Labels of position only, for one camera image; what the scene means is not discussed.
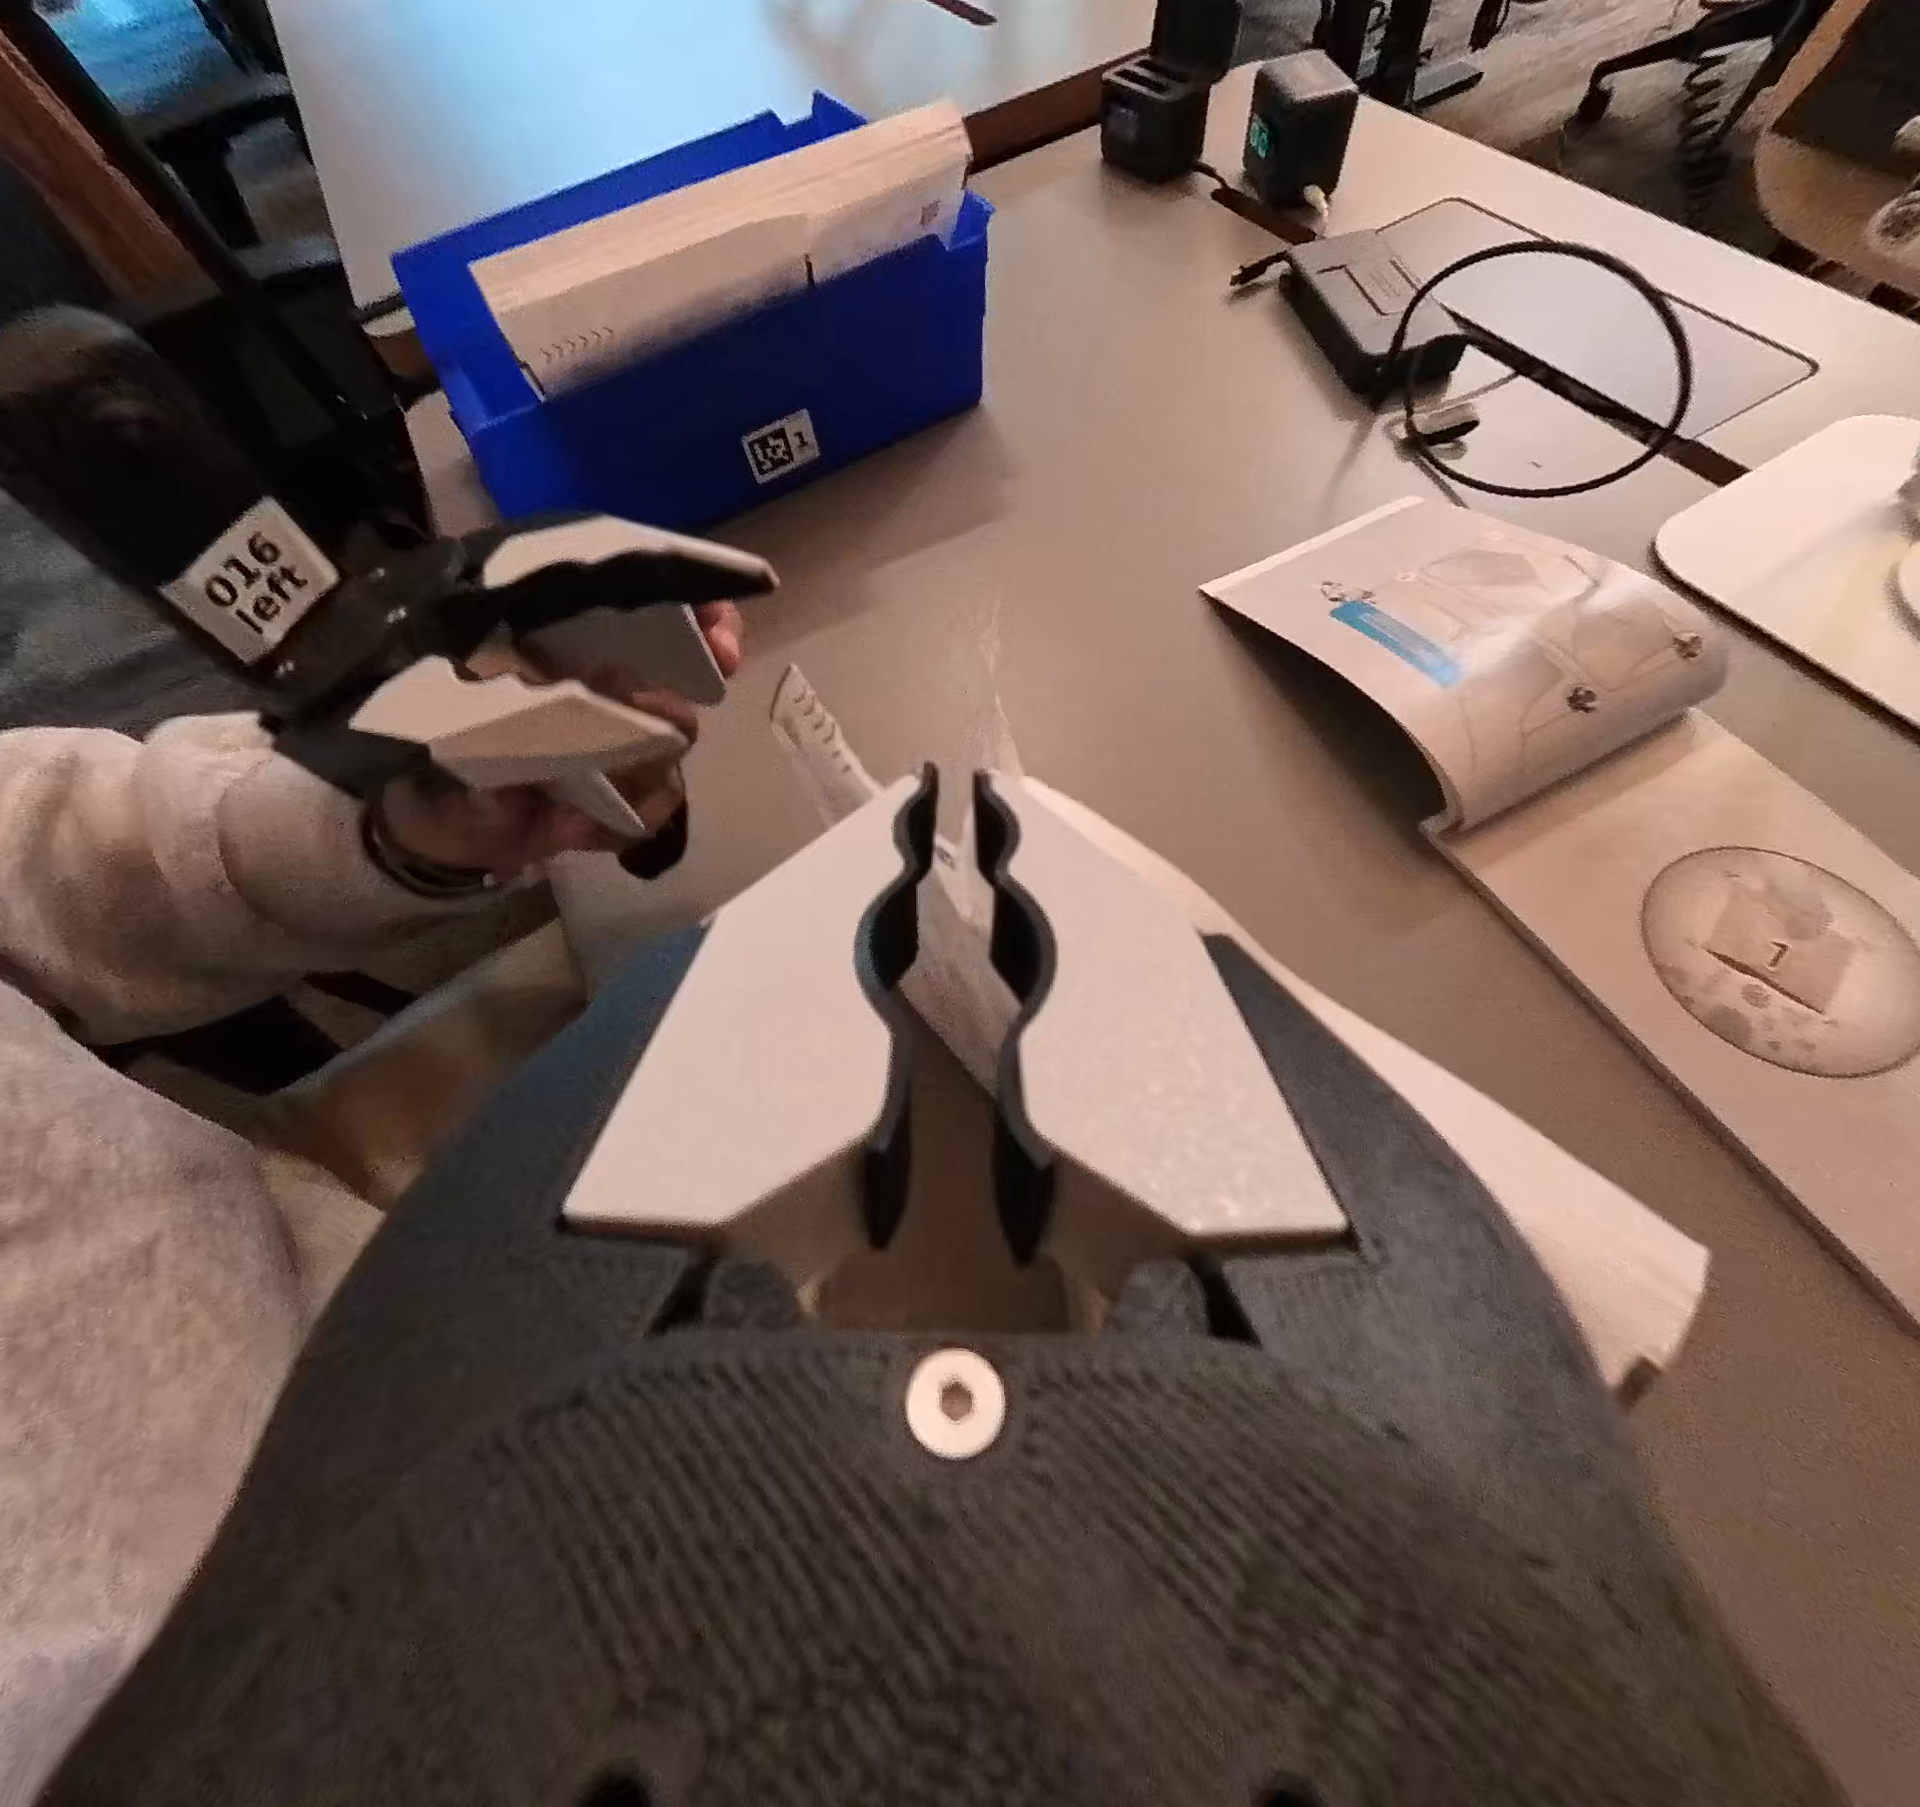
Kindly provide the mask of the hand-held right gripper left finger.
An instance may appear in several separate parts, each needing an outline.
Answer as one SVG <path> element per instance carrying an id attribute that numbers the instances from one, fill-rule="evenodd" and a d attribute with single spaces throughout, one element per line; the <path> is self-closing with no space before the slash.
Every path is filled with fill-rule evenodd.
<path id="1" fill-rule="evenodd" d="M 900 987 L 938 800 L 924 764 L 713 916 L 565 1197 L 570 1228 L 794 1283 L 894 1240 L 912 1179 Z"/>

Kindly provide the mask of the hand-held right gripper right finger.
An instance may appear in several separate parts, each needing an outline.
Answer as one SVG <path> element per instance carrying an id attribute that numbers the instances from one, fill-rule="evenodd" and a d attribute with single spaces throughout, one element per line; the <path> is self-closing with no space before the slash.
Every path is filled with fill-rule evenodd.
<path id="1" fill-rule="evenodd" d="M 1338 1196 L 1189 908 L 1017 774 L 974 774 L 973 842 L 1014 998 L 994 1192 L 1017 1261 L 1115 1300 L 1150 1260 L 1341 1240 Z"/>

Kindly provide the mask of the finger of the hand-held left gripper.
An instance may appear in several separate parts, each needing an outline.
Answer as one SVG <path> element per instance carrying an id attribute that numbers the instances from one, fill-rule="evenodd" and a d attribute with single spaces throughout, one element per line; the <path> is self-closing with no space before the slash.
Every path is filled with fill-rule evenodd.
<path id="1" fill-rule="evenodd" d="M 472 677 L 446 659 L 402 668 L 349 716 L 349 735 L 408 743 L 479 792 L 540 787 L 618 840 L 647 825 L 618 784 L 684 760 L 689 739 L 576 679 Z"/>
<path id="2" fill-rule="evenodd" d="M 612 670 L 711 709 L 728 674 L 700 610 L 771 596 L 782 577 L 714 540 L 584 514 L 503 534 L 478 584 L 491 629 L 546 677 Z"/>

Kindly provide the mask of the blue plastic bin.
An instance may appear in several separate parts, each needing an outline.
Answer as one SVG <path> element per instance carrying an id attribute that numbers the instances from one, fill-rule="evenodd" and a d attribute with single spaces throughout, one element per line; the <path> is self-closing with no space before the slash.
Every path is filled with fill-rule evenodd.
<path id="1" fill-rule="evenodd" d="M 962 189 L 930 228 L 825 283 L 553 385 L 485 307 L 478 268 L 782 156 L 862 132 L 818 92 L 428 237 L 391 259 L 414 331 L 505 517 L 612 513 L 709 529 L 981 403 L 994 206 Z"/>

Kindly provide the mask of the stack of white paper bags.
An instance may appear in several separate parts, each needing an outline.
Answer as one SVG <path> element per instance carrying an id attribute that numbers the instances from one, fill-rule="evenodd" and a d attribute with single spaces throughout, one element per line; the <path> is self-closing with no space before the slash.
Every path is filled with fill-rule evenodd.
<path id="1" fill-rule="evenodd" d="M 948 240 L 973 165 L 943 98 L 478 259 L 470 276 L 538 396 Z"/>

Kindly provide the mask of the person's left forearm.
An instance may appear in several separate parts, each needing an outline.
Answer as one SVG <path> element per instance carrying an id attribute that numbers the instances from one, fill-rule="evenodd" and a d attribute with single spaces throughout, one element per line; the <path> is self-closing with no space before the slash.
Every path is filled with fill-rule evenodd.
<path id="1" fill-rule="evenodd" d="M 529 883 L 411 879 L 248 716 L 3 739 L 5 1045 L 198 1027 Z"/>

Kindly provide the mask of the person's left hand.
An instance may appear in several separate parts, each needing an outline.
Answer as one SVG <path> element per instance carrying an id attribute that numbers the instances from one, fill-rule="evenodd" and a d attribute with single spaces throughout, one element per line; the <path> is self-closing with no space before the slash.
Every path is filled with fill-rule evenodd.
<path id="1" fill-rule="evenodd" d="M 731 602 L 693 610 L 709 659 L 728 680 L 741 667 L 745 625 Z M 672 725 L 689 749 L 700 738 L 700 713 L 680 692 L 649 683 L 630 667 L 599 667 L 584 674 L 591 692 L 631 702 L 640 713 Z M 671 830 L 688 804 L 686 766 L 657 764 L 614 781 L 623 800 L 651 836 Z M 411 879 L 515 883 L 534 867 L 569 854 L 621 855 L 631 840 L 601 828 L 589 815 L 549 797 L 540 787 L 470 789 L 433 773 L 408 774 L 367 801 L 362 812 L 369 855 Z"/>

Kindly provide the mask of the white instruction booklet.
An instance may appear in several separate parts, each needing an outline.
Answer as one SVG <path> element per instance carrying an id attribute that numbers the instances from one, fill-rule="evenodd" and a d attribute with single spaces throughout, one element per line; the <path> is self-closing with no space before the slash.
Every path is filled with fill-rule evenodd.
<path id="1" fill-rule="evenodd" d="M 1200 593 L 1401 729 L 1435 847 L 1915 1327 L 1915 877 L 1706 714 L 1708 616 L 1415 498 Z"/>

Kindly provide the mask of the black battery charger case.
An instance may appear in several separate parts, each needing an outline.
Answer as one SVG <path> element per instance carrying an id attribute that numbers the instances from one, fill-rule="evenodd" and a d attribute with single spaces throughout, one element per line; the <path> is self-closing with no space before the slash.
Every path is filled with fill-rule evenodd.
<path id="1" fill-rule="evenodd" d="M 1237 32 L 1240 0 L 1158 0 L 1147 48 L 1101 76 L 1101 162 L 1154 186 L 1197 170 Z"/>

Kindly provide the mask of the black docking hub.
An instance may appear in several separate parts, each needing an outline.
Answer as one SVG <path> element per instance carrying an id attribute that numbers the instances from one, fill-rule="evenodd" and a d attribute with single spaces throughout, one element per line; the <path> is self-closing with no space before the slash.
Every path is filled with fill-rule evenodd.
<path id="1" fill-rule="evenodd" d="M 1415 307 L 1421 278 L 1380 231 L 1301 241 L 1283 296 L 1339 384 L 1371 409 L 1445 387 L 1467 335 L 1436 303 Z"/>

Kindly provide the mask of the white monitor stand base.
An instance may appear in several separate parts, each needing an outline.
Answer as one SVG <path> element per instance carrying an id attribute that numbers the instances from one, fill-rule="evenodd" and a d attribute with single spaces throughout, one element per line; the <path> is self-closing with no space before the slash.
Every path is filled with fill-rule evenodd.
<path id="1" fill-rule="evenodd" d="M 1809 436 L 1654 538 L 1659 569 L 1864 702 L 1919 726 L 1919 423 Z"/>

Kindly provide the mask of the black power adapter green display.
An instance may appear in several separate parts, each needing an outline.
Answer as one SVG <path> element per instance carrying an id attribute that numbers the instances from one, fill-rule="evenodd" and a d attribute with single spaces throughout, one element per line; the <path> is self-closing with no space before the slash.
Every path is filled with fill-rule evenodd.
<path id="1" fill-rule="evenodd" d="M 1241 176 L 1273 210 L 1301 210 L 1301 187 L 1328 199 L 1346 166 L 1360 92 L 1323 53 L 1298 50 L 1253 69 Z"/>

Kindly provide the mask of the wooden chair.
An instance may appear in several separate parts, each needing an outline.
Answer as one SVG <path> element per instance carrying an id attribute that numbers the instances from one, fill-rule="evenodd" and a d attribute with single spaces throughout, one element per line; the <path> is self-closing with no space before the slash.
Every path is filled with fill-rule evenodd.
<path id="1" fill-rule="evenodd" d="M 1763 215 L 1789 243 L 1919 289 L 1919 0 L 1832 0 L 1770 100 Z"/>

